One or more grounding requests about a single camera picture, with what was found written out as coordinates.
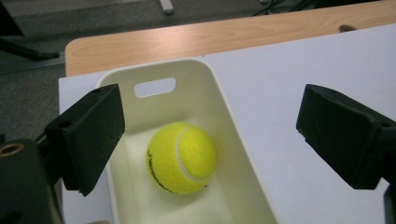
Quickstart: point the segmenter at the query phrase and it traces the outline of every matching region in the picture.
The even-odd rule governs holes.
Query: wooden table
[[[364,29],[395,22],[396,1],[387,0],[85,37],[66,48],[66,76],[336,34],[344,24]]]

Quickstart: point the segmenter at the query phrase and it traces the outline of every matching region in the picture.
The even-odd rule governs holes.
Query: tennis ball
[[[163,126],[148,143],[148,172],[162,189],[175,194],[203,188],[216,160],[215,147],[207,134],[187,122]]]

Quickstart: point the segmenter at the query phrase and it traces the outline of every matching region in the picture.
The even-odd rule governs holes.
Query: white plastic container
[[[276,223],[233,125],[213,71],[179,60],[116,69],[98,83],[119,83],[126,131],[107,166],[115,223]],[[146,169],[147,145],[163,125],[204,129],[218,151],[207,187],[178,196],[160,189]]]

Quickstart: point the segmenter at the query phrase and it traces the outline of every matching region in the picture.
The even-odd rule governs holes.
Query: oval handle cutout
[[[139,97],[148,97],[158,94],[168,93],[176,88],[174,77],[168,77],[149,82],[143,82],[134,86],[134,94]]]

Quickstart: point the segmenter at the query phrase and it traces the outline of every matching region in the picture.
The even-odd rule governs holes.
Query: white tabletop
[[[204,55],[279,223],[384,223],[381,180],[354,190],[296,131],[305,84],[340,91],[396,119],[396,24]],[[103,73],[60,79],[64,111]],[[64,191],[66,223],[112,219],[106,176],[87,198]]]

